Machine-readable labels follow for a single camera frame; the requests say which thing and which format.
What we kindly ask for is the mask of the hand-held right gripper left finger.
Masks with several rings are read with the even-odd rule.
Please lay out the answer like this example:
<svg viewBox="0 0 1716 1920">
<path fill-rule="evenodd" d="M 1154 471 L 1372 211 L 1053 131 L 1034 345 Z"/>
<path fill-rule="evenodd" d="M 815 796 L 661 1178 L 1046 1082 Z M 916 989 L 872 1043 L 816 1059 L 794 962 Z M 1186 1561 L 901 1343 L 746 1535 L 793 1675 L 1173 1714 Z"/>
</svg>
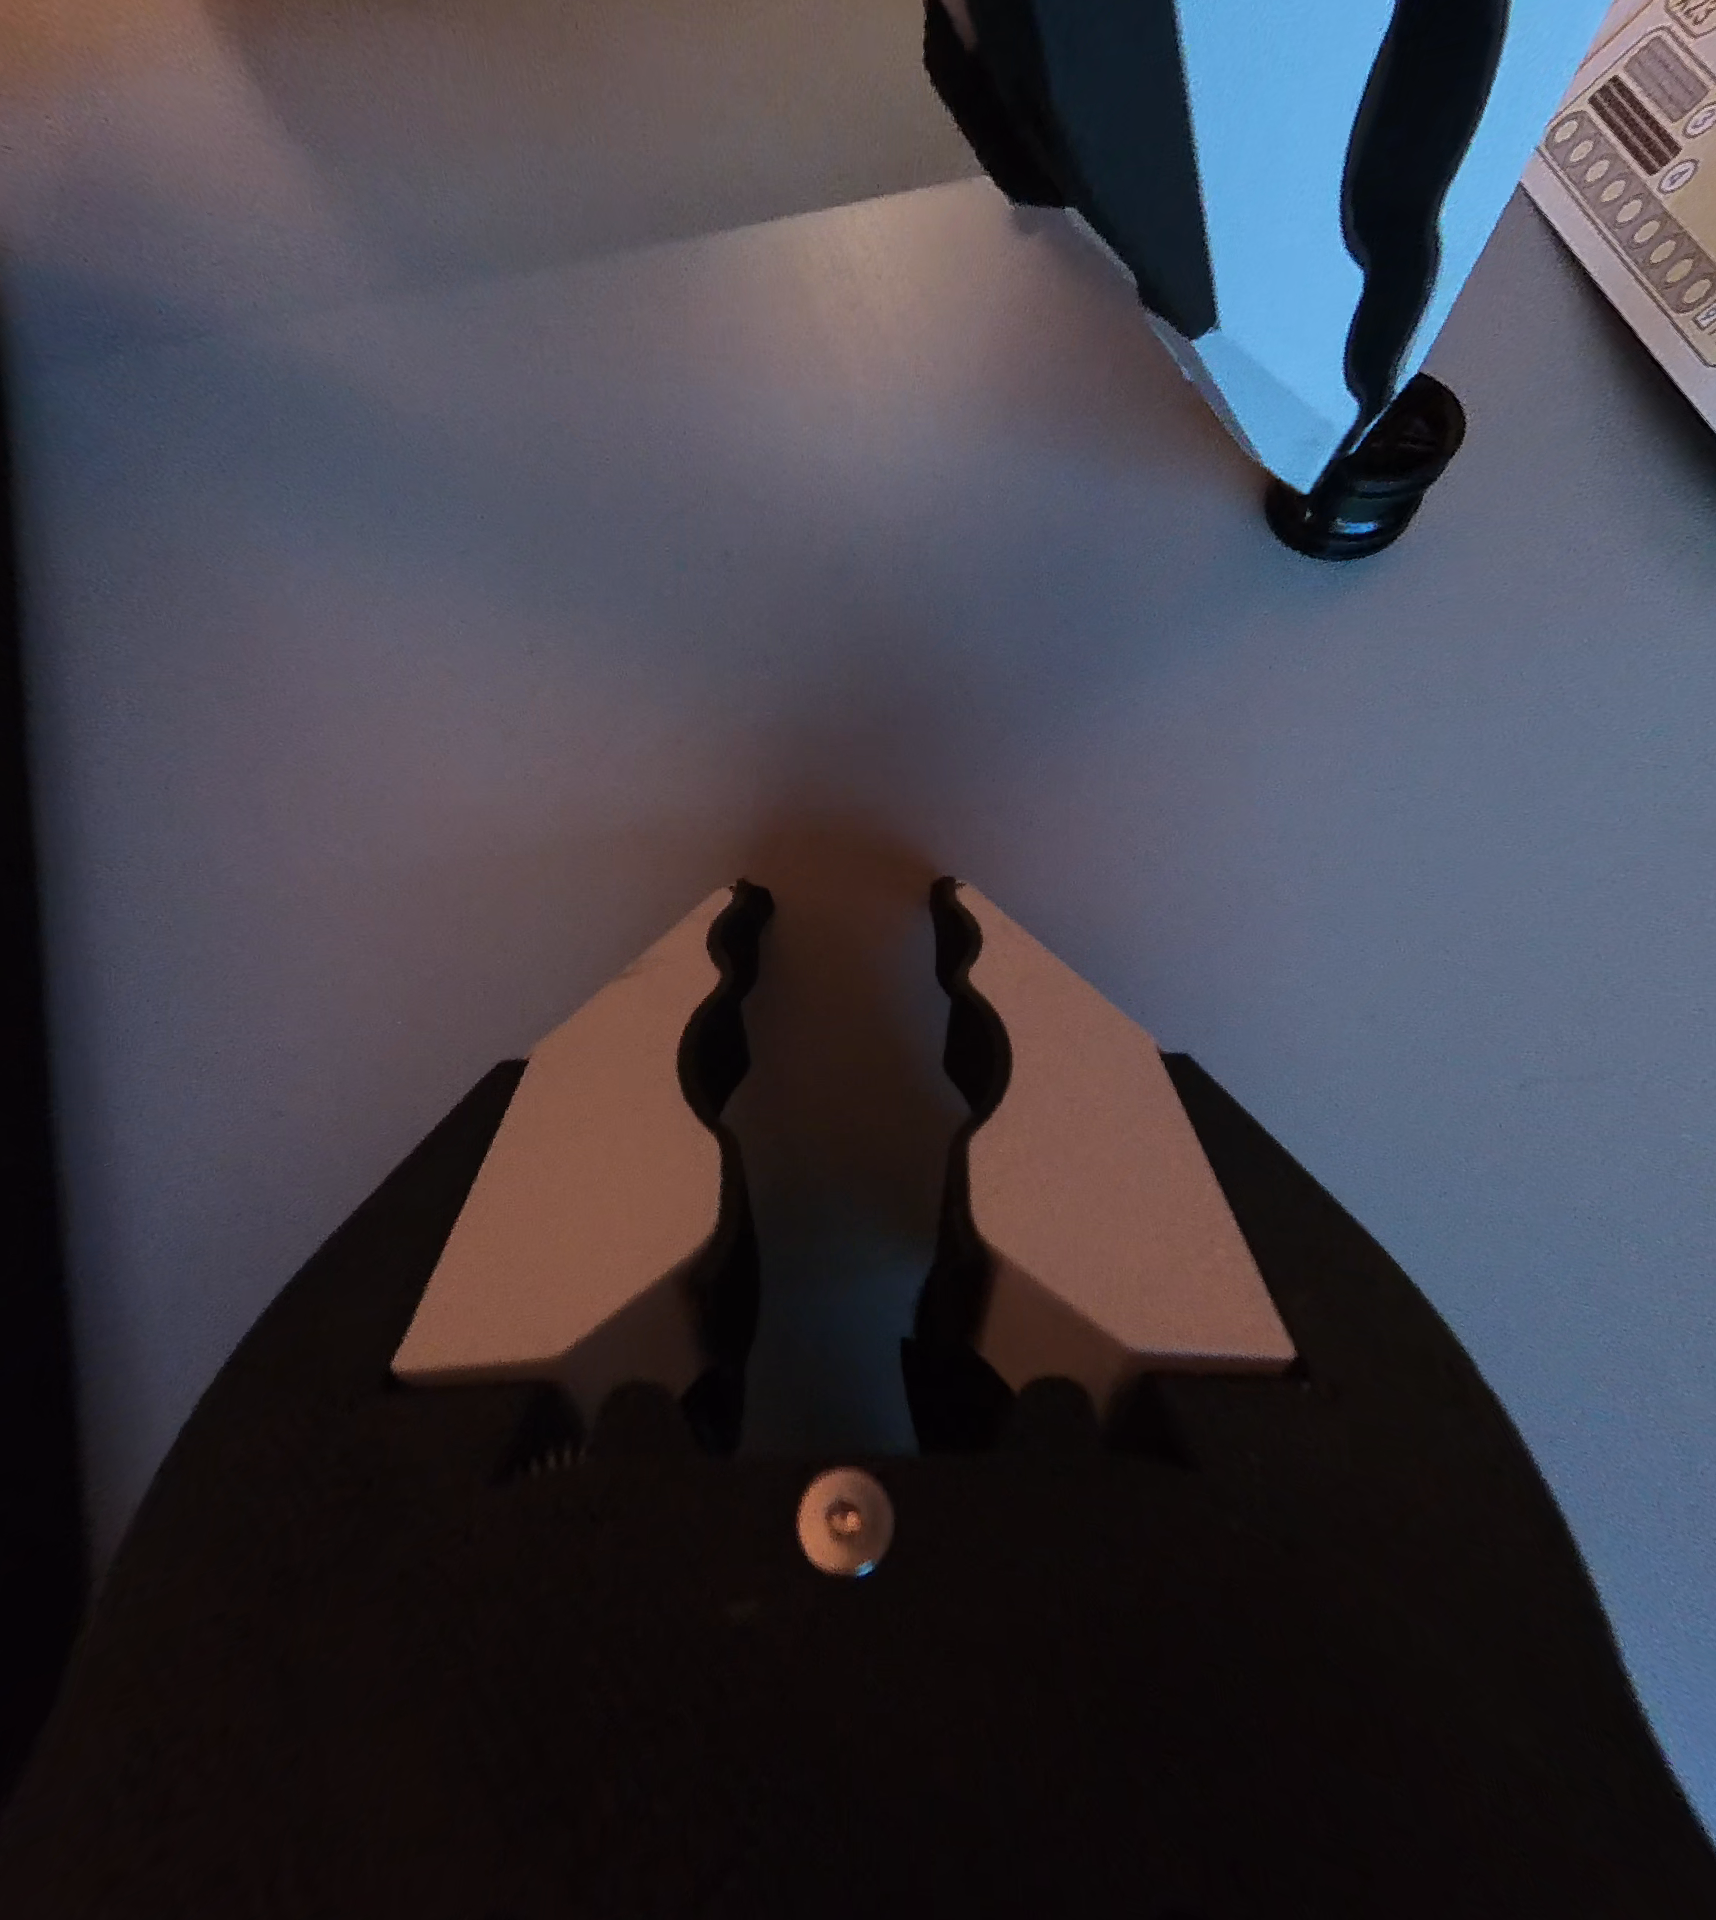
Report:
<svg viewBox="0 0 1716 1920">
<path fill-rule="evenodd" d="M 539 1381 L 592 1423 L 666 1389 L 737 1449 L 758 1317 L 751 1189 L 724 1108 L 773 893 L 716 890 L 528 1057 L 391 1370 Z"/>
</svg>

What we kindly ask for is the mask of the black toy wheel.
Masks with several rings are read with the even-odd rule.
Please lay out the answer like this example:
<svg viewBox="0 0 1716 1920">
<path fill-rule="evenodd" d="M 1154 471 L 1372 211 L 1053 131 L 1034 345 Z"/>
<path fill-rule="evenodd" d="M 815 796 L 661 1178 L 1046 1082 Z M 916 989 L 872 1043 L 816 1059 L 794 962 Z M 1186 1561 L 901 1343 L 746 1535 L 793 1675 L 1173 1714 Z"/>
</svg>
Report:
<svg viewBox="0 0 1716 1920">
<path fill-rule="evenodd" d="M 1410 527 L 1465 439 L 1458 396 L 1416 373 L 1311 493 L 1273 480 L 1265 495 L 1266 523 L 1280 543 L 1311 558 L 1343 563 L 1380 554 Z"/>
</svg>

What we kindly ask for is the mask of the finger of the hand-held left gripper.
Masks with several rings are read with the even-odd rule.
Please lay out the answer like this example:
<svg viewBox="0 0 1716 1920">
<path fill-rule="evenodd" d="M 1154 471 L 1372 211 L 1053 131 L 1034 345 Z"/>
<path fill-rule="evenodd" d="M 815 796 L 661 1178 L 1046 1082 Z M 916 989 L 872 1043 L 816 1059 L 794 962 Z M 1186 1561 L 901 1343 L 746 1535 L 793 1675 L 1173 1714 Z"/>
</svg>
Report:
<svg viewBox="0 0 1716 1920">
<path fill-rule="evenodd" d="M 1316 483 L 1512 199 L 1512 7 L 1046 4 L 1044 142 L 1227 426 Z"/>
</svg>

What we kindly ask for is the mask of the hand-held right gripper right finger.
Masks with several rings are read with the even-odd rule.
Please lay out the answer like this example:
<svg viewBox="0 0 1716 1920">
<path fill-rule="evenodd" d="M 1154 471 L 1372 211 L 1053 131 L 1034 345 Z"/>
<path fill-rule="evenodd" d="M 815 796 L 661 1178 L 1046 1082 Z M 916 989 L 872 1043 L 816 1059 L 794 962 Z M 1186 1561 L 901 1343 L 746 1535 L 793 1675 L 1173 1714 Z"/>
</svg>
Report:
<svg viewBox="0 0 1716 1920">
<path fill-rule="evenodd" d="M 1071 1381 L 1280 1377 L 1294 1343 L 1154 1039 L 974 887 L 931 897 L 966 1098 L 902 1377 L 920 1449 L 988 1449 Z"/>
</svg>

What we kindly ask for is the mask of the open instruction booklet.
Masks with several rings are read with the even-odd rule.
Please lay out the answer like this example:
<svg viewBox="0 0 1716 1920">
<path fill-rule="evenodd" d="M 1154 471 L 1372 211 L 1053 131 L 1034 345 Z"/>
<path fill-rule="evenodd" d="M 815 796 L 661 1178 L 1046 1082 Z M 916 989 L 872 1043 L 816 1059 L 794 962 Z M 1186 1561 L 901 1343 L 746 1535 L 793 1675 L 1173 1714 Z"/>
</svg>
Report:
<svg viewBox="0 0 1716 1920">
<path fill-rule="evenodd" d="M 1612 4 L 1522 187 L 1716 434 L 1716 3 Z"/>
</svg>

